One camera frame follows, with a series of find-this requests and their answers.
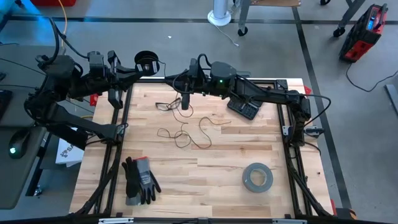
wooden tabletop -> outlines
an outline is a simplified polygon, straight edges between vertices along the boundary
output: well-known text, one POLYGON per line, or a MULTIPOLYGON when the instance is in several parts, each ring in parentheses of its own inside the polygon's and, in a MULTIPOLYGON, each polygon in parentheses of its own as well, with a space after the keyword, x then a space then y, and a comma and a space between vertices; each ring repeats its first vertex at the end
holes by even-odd
MULTIPOLYGON (((301 79, 287 79, 287 82, 289 89, 304 93, 301 79)), ((198 126, 202 117, 207 116, 214 123, 228 124, 214 125, 204 119, 201 127, 211 138, 212 146, 201 149, 191 143, 181 149, 173 139, 157 136, 159 128, 168 129, 172 135, 180 130, 181 123, 174 119, 171 111, 159 111, 155 107, 156 102, 170 103, 175 97, 176 92, 166 84, 134 84, 127 119, 129 127, 124 137, 121 158, 123 161, 128 156, 148 156, 150 169, 158 180, 162 193, 157 194, 157 200, 150 205, 127 206, 126 178, 124 169, 120 166, 113 214, 123 212, 127 217, 156 218, 282 218, 284 214, 294 214, 275 104, 264 103, 254 120, 249 121, 227 109, 228 100, 191 95, 194 109, 192 117, 184 118, 178 111, 175 111, 175 115, 188 123, 183 126, 183 130, 189 132, 200 147, 210 143, 198 126), (252 193, 242 183, 244 168, 253 162, 265 164, 273 173, 274 183, 267 192, 252 193)), ((104 94, 98 100, 93 121, 110 123, 112 113, 113 108, 104 94)), ((190 111, 182 111, 182 114, 189 115, 190 111)), ((121 116, 122 111, 119 113, 118 124, 121 116)), ((306 141, 317 143, 310 138, 306 141)), ((177 142, 184 145, 188 138, 181 136, 177 142)), ((100 143, 86 148, 70 206, 71 212, 81 208, 97 187, 104 152, 105 145, 100 143)), ((304 146, 301 147, 301 153, 308 187, 324 208, 332 212, 319 152, 311 146, 304 146)), ((298 186, 297 189, 300 206, 304 211, 302 194, 298 186)), ((102 208, 107 195, 108 191, 105 190, 102 208)))

black glove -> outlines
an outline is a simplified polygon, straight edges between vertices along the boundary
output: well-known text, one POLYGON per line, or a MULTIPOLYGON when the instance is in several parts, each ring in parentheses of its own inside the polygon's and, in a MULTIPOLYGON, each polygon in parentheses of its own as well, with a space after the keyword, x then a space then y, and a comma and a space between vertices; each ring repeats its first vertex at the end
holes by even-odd
POLYGON ((155 189, 158 193, 161 193, 162 189, 160 189, 153 173, 149 169, 149 160, 147 157, 137 159, 137 166, 141 178, 141 204, 144 204, 146 201, 149 205, 151 199, 156 201, 155 189))
POLYGON ((127 197, 133 198, 138 193, 142 193, 140 185, 139 171, 137 168, 137 161, 132 160, 131 157, 126 159, 126 162, 122 162, 124 171, 126 172, 126 194, 127 197))

white cable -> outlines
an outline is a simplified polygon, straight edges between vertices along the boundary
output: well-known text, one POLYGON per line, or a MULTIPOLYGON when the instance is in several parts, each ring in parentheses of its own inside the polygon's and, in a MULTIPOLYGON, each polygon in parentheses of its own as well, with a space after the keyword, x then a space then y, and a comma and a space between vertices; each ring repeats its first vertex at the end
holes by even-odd
MULTIPOLYGON (((227 13, 226 13, 225 16, 232 15, 232 13, 234 13, 234 11, 232 11, 231 9, 228 9, 228 11, 227 11, 227 13)), ((221 31, 221 29, 220 29, 218 26, 216 26, 214 23, 212 23, 212 22, 210 22, 210 23, 213 24, 213 25, 218 29, 218 31, 220 31, 222 34, 224 34, 225 36, 227 36, 227 37, 231 40, 232 44, 234 44, 235 46, 239 47, 239 44, 235 43, 235 41, 234 41, 228 34, 226 34, 226 33, 224 33, 223 31, 221 31)))

concrete floor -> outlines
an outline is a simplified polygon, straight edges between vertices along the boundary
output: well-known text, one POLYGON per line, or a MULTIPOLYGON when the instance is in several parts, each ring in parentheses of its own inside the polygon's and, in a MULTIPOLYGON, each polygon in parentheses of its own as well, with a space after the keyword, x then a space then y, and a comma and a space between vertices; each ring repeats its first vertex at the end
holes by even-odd
MULTIPOLYGON (((346 1, 342 0, 332 1, 324 7, 318 1, 302 2, 298 13, 303 20, 339 20, 348 8, 346 1)), ((398 14, 394 14, 398 2, 394 0, 366 1, 354 19, 372 3, 384 2, 389 4, 387 19, 398 20, 398 14)), ((59 8, 35 8, 29 3, 27 1, 25 9, 19 9, 16 14, 63 16, 59 8)), ((67 14, 70 17, 205 19, 211 8, 211 0, 84 0, 68 8, 67 14)), ((250 8, 248 19, 292 20, 294 17, 289 7, 257 6, 250 8)), ((63 22, 57 25, 63 30, 63 22)), ((152 50, 167 63, 167 75, 171 75, 187 68, 191 57, 206 53, 209 60, 230 63, 238 70, 249 70, 253 77, 303 78, 304 84, 312 87, 295 24, 247 24, 247 27, 249 32, 244 37, 238 37, 237 24, 221 28, 240 47, 235 47, 206 22, 69 22, 67 34, 69 41, 80 52, 97 50, 105 54, 115 50, 127 67, 133 65, 136 52, 152 50)), ((331 38, 335 28, 335 25, 303 25, 320 93, 333 101, 326 113, 349 199, 359 219, 397 223, 398 172, 395 161, 398 151, 395 130, 398 117, 383 85, 398 85, 398 79, 379 84, 371 93, 351 86, 345 77, 348 64, 338 60, 345 35, 339 39, 331 38)), ((398 69, 395 62, 397 35, 398 26, 386 26, 377 45, 351 67, 349 75, 355 83, 371 88, 378 80, 398 69)), ((9 21, 0 32, 0 41, 53 46, 53 35, 47 21, 9 21)), ((75 57, 70 50, 67 53, 85 69, 88 68, 88 64, 75 57)), ((312 110, 313 114, 317 114, 314 100, 312 110)), ((320 126, 320 121, 315 121, 315 124, 320 126)), ((330 197, 339 207, 340 196, 323 136, 318 144, 323 152, 322 162, 330 197)), ((39 200, 21 199, 16 209, 0 211, 0 220, 17 214, 19 218, 66 214, 72 196, 66 192, 73 192, 75 178, 63 175, 51 178, 54 182, 58 179, 59 182, 68 182, 62 185, 67 187, 57 193, 61 186, 49 185, 52 190, 45 192, 39 200), (54 197, 62 205, 52 206, 54 197), (27 207, 34 212, 26 213, 27 207)))

gray tape roll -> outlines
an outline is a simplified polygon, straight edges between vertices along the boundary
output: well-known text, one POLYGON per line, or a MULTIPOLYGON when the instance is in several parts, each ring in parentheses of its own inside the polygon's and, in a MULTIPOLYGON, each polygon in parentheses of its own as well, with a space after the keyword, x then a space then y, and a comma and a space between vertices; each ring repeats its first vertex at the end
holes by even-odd
POLYGON ((243 171, 242 180, 244 186, 248 190, 254 193, 261 193, 271 188, 272 183, 274 182, 274 176, 272 176, 271 170, 266 165, 256 162, 246 167, 243 171), (261 186, 258 186, 251 181, 250 175, 255 170, 263 173, 266 177, 266 181, 261 186))

